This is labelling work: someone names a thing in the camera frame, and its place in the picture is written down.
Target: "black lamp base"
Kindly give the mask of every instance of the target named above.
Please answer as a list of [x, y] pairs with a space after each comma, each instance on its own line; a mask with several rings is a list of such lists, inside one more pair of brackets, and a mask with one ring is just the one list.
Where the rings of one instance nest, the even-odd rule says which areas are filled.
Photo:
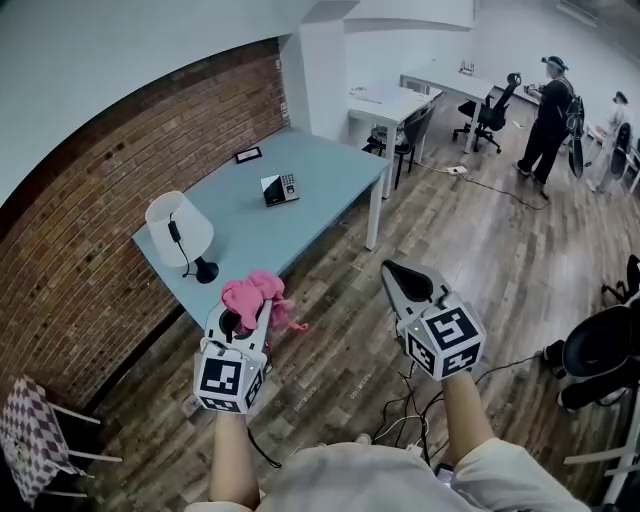
[[207, 284], [213, 281], [216, 277], [218, 277], [218, 265], [215, 263], [209, 263], [208, 261], [204, 261], [202, 257], [196, 258], [194, 261], [196, 264], [196, 279], [199, 283]]

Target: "person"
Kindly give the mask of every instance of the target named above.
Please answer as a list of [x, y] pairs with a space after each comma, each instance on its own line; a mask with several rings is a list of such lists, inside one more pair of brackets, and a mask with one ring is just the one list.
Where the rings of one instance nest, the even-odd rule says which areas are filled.
[[607, 191], [609, 184], [613, 181], [614, 175], [610, 172], [610, 162], [613, 150], [616, 147], [616, 140], [620, 127], [624, 123], [629, 123], [633, 129], [634, 116], [631, 108], [629, 107], [629, 100], [625, 94], [621, 91], [616, 92], [613, 98], [613, 105], [609, 109], [607, 115], [607, 128], [596, 126], [596, 131], [605, 137], [602, 142], [602, 150], [594, 163], [594, 167], [598, 169], [598, 175], [600, 177], [600, 184], [595, 185], [593, 180], [587, 180], [587, 186], [593, 193], [603, 194]]
[[469, 372], [442, 387], [455, 464], [451, 488], [409, 451], [340, 443], [295, 453], [261, 501], [245, 418], [218, 413], [211, 502], [186, 512], [588, 512], [524, 448], [495, 437]]
[[558, 150], [567, 138], [566, 112], [574, 97], [573, 86], [565, 77], [568, 67], [560, 57], [551, 56], [542, 59], [547, 64], [547, 76], [551, 82], [536, 90], [534, 86], [525, 88], [525, 92], [540, 102], [538, 117], [533, 123], [527, 148], [522, 160], [514, 167], [525, 177], [532, 174], [533, 165], [540, 162], [533, 172], [533, 180], [542, 191], [556, 160]]

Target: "electronic device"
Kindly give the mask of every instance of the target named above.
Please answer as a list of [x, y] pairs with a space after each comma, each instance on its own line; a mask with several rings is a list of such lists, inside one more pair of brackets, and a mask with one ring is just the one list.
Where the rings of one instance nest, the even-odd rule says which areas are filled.
[[293, 174], [276, 174], [275, 176], [262, 178], [260, 181], [267, 206], [286, 203], [300, 198]]
[[253, 160], [254, 158], [260, 158], [262, 156], [262, 151], [260, 151], [259, 147], [247, 149], [246, 151], [241, 151], [240, 153], [236, 153], [236, 162], [241, 164], [244, 162], [248, 162], [249, 160]]
[[486, 339], [482, 322], [439, 272], [386, 260], [381, 273], [400, 344], [420, 368], [442, 380], [480, 360]]
[[451, 481], [453, 480], [453, 466], [449, 466], [448, 464], [438, 464], [438, 468], [436, 469], [436, 478], [447, 487], [451, 487]]
[[257, 327], [240, 332], [240, 316], [221, 302], [208, 315], [194, 357], [193, 392], [206, 408], [246, 414], [269, 369], [267, 328], [271, 300], [256, 314]]

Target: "black clothing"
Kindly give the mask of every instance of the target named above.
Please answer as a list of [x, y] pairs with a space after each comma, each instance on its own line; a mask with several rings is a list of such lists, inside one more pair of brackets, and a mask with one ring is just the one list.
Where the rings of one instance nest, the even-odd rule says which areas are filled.
[[566, 78], [561, 77], [551, 80], [540, 92], [542, 100], [538, 119], [531, 128], [527, 149], [518, 167], [531, 172], [538, 158], [542, 157], [534, 176], [545, 184], [562, 141], [569, 133], [565, 114], [573, 98], [573, 87]]
[[565, 139], [566, 134], [562, 138], [547, 137], [545, 133], [538, 127], [538, 121], [533, 124], [531, 128], [531, 134], [529, 135], [529, 142], [527, 142], [527, 149], [524, 152], [524, 157], [518, 162], [518, 167], [525, 172], [531, 172], [533, 165], [538, 158], [540, 163], [533, 173], [535, 178], [542, 184], [547, 182], [553, 163], [556, 160], [558, 150], [562, 145], [562, 141]]
[[540, 93], [542, 100], [536, 124], [547, 137], [566, 137], [565, 114], [573, 98], [573, 87], [566, 78], [556, 78], [545, 85]]

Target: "white wall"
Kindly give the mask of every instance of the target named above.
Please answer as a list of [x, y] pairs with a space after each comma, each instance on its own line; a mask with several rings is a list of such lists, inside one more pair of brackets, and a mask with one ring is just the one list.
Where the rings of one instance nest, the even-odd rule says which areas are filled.
[[476, 75], [496, 85], [512, 71], [522, 73], [523, 84], [547, 82], [540, 58], [558, 55], [570, 68], [567, 78], [583, 97], [589, 121], [604, 123], [617, 90], [640, 113], [640, 67], [595, 29], [544, 0], [483, 0], [474, 48]]
[[428, 21], [470, 28], [474, 0], [361, 0], [347, 19]]
[[143, 85], [291, 32], [275, 0], [9, 0], [0, 8], [0, 204], [53, 148]]
[[347, 139], [347, 79], [342, 20], [304, 24], [304, 62], [311, 133]]
[[388, 28], [345, 21], [347, 85], [399, 84], [400, 74], [432, 62], [457, 68], [473, 54], [473, 32]]

